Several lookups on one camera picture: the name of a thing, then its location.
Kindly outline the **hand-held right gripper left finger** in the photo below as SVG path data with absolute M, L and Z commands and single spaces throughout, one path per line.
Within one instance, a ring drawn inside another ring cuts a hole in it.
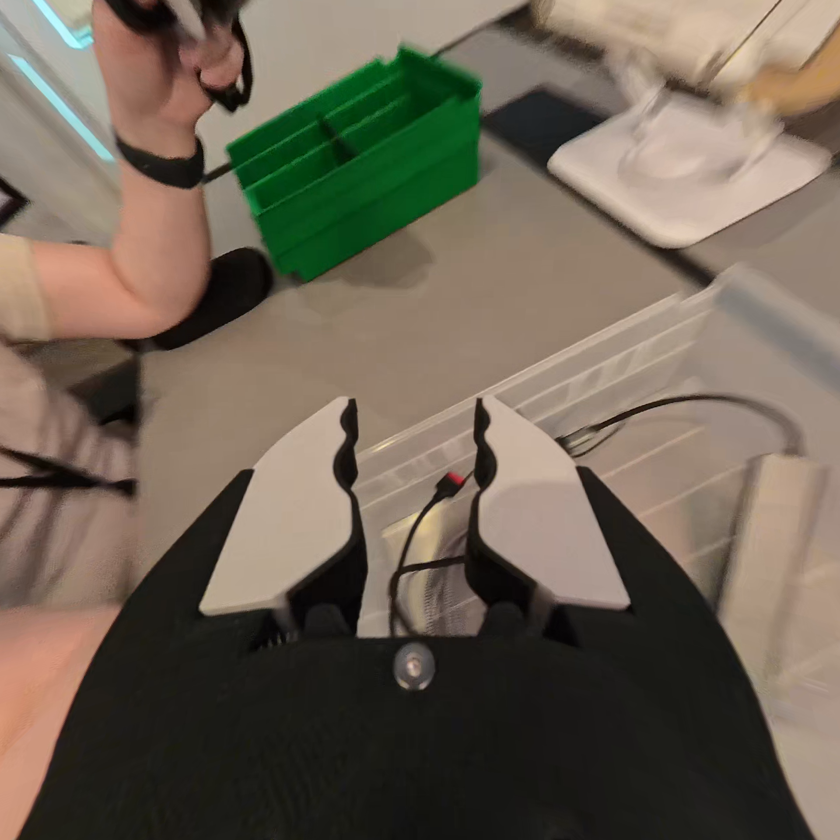
M 255 463 L 200 601 L 206 617 L 268 611 L 283 637 L 328 606 L 352 634 L 366 585 L 358 407 L 333 399 Z

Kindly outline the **instruction sheet on stand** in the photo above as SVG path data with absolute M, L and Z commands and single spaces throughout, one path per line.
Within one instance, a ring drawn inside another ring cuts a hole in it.
M 799 69 L 776 62 L 736 94 L 738 102 L 755 103 L 782 118 L 819 110 L 839 98 L 839 29 Z

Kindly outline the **green plastic bin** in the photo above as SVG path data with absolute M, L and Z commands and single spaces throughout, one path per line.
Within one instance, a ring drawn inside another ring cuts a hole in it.
M 277 273 L 314 280 L 474 187 L 481 92 L 401 45 L 230 143 Z

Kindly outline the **person's left forearm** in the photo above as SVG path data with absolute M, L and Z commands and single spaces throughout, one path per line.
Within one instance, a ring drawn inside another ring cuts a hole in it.
M 119 164 L 122 206 L 109 248 L 32 245 L 54 339 L 144 340 L 203 296 L 211 238 L 201 186 L 163 185 Z

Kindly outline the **person's leg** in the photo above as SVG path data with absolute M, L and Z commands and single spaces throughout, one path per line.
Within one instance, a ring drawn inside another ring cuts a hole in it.
M 1 614 L 1 838 L 18 837 L 81 681 L 119 605 Z

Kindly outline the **person's left hand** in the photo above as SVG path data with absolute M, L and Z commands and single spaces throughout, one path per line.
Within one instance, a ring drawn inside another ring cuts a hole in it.
M 165 159 L 189 159 L 196 126 L 241 75 L 245 52 L 229 27 L 183 45 L 174 35 L 133 32 L 106 2 L 92 5 L 94 51 L 108 97 L 112 128 L 127 145 Z

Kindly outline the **silver usb hub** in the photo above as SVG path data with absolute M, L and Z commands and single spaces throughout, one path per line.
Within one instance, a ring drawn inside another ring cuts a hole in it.
M 755 683 L 781 668 L 785 626 L 811 548 L 826 468 L 771 454 L 748 467 L 721 574 L 717 616 Z

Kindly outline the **person's beige clothing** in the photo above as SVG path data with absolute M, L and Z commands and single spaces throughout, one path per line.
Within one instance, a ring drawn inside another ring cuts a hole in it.
M 2 235 L 2 608 L 123 602 L 135 583 L 133 447 L 13 348 L 51 338 L 31 247 Z

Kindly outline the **clear plastic box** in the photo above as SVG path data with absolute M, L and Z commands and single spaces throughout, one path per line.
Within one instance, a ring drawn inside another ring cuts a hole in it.
M 672 296 L 486 389 L 552 436 L 659 398 L 725 393 L 774 407 L 826 468 L 780 670 L 755 683 L 797 787 L 838 777 L 838 321 L 746 266 Z M 679 402 L 595 434 L 582 463 L 718 604 L 733 521 L 758 457 L 785 434 L 747 408 Z

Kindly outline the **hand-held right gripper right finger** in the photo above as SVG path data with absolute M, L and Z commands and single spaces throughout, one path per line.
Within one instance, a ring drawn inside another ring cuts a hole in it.
M 630 595 L 573 458 L 492 395 L 476 400 L 474 441 L 465 578 L 486 613 L 510 608 L 540 634 L 569 606 L 626 613 Z

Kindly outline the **black wristband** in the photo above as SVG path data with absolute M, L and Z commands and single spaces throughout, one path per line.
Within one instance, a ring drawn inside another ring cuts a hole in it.
M 126 143 L 117 133 L 114 141 L 122 159 L 136 172 L 163 186 L 192 190 L 201 185 L 205 176 L 205 151 L 200 138 L 194 138 L 194 153 L 190 157 L 169 158 L 138 149 Z

